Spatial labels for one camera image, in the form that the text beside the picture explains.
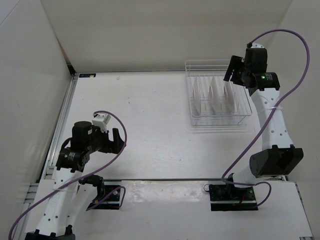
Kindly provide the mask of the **plain white plate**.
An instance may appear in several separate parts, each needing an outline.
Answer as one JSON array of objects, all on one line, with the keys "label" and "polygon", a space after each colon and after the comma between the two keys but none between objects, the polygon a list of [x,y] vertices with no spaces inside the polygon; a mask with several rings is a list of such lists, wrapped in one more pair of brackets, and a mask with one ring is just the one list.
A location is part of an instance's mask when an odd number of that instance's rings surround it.
[{"label": "plain white plate", "polygon": [[225,82],[223,93],[226,101],[226,106],[229,112],[234,114],[235,113],[235,97],[234,97],[232,85],[229,81]]}]

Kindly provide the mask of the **white plate green motif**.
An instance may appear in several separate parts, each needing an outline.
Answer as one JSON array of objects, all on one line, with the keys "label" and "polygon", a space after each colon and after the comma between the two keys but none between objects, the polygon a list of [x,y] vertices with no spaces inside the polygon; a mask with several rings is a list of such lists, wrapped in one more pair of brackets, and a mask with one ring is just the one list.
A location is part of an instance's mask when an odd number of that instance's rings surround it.
[{"label": "white plate green motif", "polygon": [[220,114],[222,112],[222,101],[219,95],[217,80],[214,76],[212,77],[210,82],[208,98],[213,111],[216,114]]}]

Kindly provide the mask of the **green red rimmed plate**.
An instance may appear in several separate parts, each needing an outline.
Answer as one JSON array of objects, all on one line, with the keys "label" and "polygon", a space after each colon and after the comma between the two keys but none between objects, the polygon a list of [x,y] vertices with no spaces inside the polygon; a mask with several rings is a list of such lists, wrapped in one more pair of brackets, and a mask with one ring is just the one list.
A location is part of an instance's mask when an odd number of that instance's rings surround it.
[{"label": "green red rimmed plate", "polygon": [[192,97],[193,97],[194,108],[197,112],[197,115],[200,116],[202,112],[202,106],[201,106],[200,84],[197,77],[193,81]]}]

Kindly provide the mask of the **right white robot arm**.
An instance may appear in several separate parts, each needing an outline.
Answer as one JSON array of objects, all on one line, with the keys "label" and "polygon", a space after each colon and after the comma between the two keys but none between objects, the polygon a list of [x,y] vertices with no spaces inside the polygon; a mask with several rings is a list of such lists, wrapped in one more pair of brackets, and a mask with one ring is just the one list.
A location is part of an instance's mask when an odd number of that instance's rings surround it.
[{"label": "right white robot arm", "polygon": [[261,180],[288,175],[303,159],[301,148],[295,147],[285,124],[280,100],[280,83],[276,73],[267,71],[267,50],[261,46],[246,48],[245,56],[233,55],[224,81],[245,87],[257,111],[262,138],[261,151],[251,155],[248,166],[227,178],[224,193],[238,199],[243,188]]}]

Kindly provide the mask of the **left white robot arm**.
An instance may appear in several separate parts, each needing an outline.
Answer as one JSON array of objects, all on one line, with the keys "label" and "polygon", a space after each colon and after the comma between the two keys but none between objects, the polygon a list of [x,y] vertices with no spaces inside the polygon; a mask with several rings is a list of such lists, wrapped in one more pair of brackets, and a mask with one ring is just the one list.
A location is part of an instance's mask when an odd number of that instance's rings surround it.
[{"label": "left white robot arm", "polygon": [[100,167],[92,173],[83,174],[90,155],[95,152],[114,154],[117,158],[126,147],[126,138],[121,138],[118,128],[112,129],[109,138],[105,120],[78,121],[71,137],[61,145],[55,164],[52,193],[34,206],[47,201],[44,213],[27,240],[74,240],[74,225],[79,216],[89,210],[93,200],[106,197],[104,179],[97,175]]}]

